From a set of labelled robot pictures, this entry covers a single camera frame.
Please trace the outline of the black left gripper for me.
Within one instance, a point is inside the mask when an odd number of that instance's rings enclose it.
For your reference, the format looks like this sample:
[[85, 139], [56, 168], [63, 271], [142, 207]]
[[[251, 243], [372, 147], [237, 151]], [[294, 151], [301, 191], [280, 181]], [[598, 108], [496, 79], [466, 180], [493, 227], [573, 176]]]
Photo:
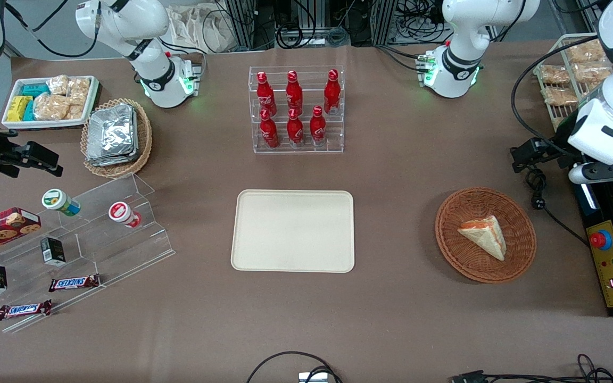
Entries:
[[581, 150], [576, 149], [568, 141], [576, 128], [578, 111], [572, 112], [562, 119], [557, 131], [550, 138], [531, 138], [525, 141], [518, 149], [509, 150], [512, 158], [512, 169], [521, 173], [534, 165], [534, 158], [542, 158], [543, 162], [565, 159], [567, 162], [581, 162], [585, 160]]

